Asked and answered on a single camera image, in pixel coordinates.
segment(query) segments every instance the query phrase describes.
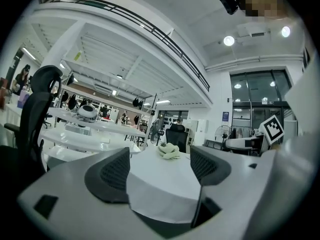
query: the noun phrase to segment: woman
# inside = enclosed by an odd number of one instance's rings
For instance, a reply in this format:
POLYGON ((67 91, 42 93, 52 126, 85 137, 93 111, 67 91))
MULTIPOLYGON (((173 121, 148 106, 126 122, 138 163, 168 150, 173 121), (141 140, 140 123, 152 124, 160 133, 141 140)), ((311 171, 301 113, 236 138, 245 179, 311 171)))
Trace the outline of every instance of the woman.
POLYGON ((20 95, 21 90, 28 82, 28 74, 29 74, 30 66, 27 64, 25 67, 21 70, 21 73, 18 74, 12 83, 12 92, 16 95, 20 95))

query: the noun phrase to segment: fan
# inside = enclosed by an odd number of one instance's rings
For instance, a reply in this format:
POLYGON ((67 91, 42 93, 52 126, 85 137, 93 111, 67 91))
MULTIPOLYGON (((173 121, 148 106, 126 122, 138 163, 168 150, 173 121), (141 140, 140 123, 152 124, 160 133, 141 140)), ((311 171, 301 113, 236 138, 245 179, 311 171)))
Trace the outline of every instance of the fan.
POLYGON ((158 141, 158 138, 160 137, 158 135, 158 131, 160 130, 161 128, 161 122, 160 120, 157 118, 151 125, 151 128, 150 128, 150 133, 149 133, 149 139, 150 139, 150 142, 152 144, 156 143, 158 141))
POLYGON ((221 125, 216 129, 215 134, 214 134, 214 140, 216 142, 225 142, 225 139, 228 138, 230 134, 230 127, 227 125, 221 125))

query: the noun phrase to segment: black railing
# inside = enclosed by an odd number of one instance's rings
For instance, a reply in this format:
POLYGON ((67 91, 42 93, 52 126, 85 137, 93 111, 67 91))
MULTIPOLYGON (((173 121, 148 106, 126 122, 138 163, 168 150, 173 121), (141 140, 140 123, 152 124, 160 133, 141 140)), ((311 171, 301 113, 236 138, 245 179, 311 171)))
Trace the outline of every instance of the black railing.
POLYGON ((122 6, 117 4, 103 1, 103 0, 53 0, 51 3, 56 2, 64 2, 64 3, 76 3, 83 4, 87 6, 97 7, 108 12, 112 12, 114 14, 120 15, 127 20, 139 25, 141 28, 153 34, 156 38, 162 41, 166 46, 168 46, 175 54, 177 54, 183 62, 192 70, 192 72, 196 75, 196 77, 200 80, 200 82, 204 85, 204 87, 209 91, 210 85, 207 80, 201 74, 196 65, 192 62, 192 60, 184 53, 184 51, 164 32, 162 32, 158 27, 147 21, 145 18, 140 15, 134 13, 131 10, 128 10, 122 6))

